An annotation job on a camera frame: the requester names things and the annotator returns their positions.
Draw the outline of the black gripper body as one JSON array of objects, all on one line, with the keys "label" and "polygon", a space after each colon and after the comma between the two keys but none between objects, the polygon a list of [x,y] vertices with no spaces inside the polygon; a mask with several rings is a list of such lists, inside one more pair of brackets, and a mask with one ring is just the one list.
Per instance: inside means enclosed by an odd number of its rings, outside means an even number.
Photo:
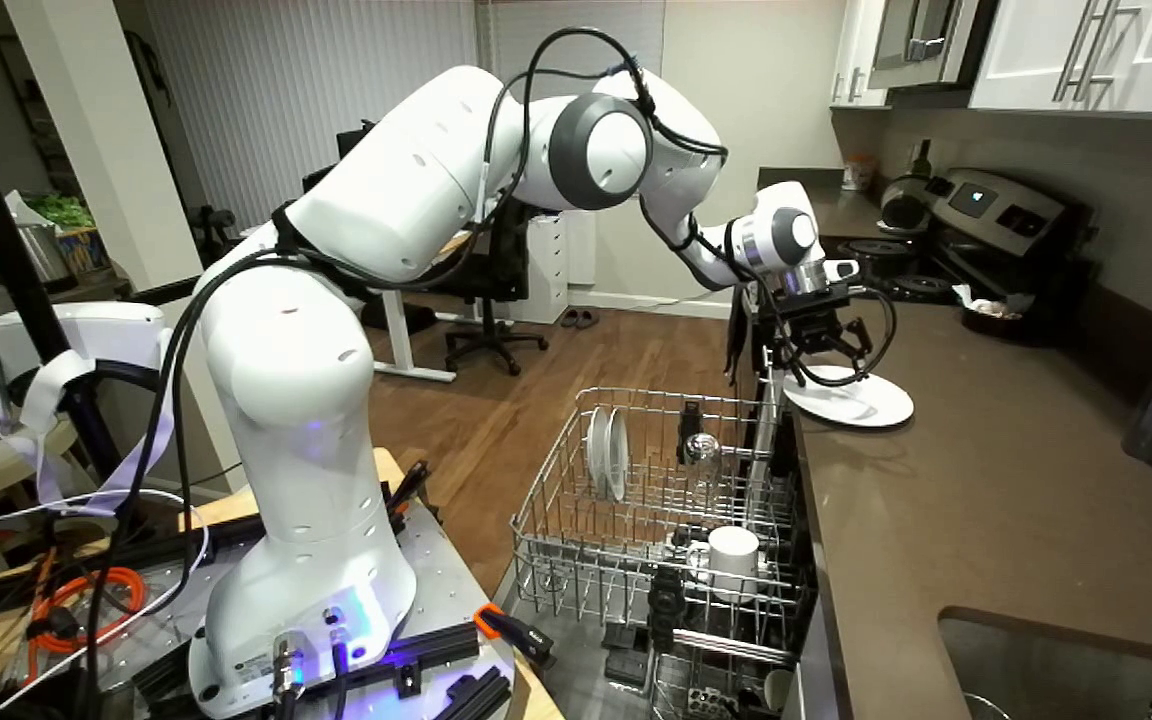
[{"label": "black gripper body", "polygon": [[839,354],[844,359],[862,359],[871,354],[868,329],[861,319],[839,319],[854,285],[854,260],[828,260],[816,292],[781,297],[772,304],[772,358],[781,367],[803,365],[820,354]]}]

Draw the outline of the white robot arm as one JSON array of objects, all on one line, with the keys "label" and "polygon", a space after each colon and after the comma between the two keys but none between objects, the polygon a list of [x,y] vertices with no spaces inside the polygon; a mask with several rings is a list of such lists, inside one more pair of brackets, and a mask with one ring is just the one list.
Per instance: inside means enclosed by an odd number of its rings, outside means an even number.
[{"label": "white robot arm", "polygon": [[199,343],[262,524],[187,644],[208,716],[379,663],[418,591],[372,455],[372,348],[326,275],[413,285],[508,202],[541,213],[633,202],[707,287],[781,280],[796,300],[839,297],[798,184],[762,187],[728,225],[690,219],[718,166],[707,117],[651,73],[514,99],[457,64],[202,273]]}]

